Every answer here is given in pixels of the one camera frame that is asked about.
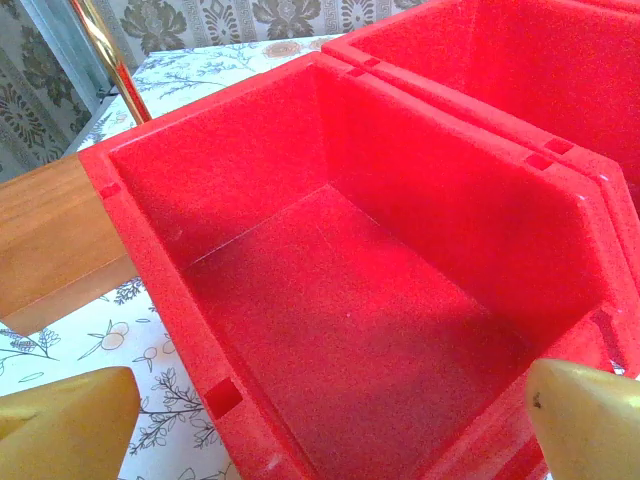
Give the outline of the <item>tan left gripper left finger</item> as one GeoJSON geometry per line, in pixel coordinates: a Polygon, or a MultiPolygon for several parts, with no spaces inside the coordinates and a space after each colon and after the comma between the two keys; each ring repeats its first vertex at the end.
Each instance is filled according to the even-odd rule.
{"type": "Polygon", "coordinates": [[[3,479],[116,479],[140,394],[108,367],[1,397],[3,479]]]}

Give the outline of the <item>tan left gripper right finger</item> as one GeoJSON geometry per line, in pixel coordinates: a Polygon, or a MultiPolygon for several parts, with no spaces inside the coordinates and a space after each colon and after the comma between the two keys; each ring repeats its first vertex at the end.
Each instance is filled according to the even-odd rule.
{"type": "Polygon", "coordinates": [[[538,359],[525,404],[555,479],[639,477],[639,381],[568,361],[538,359]]]}

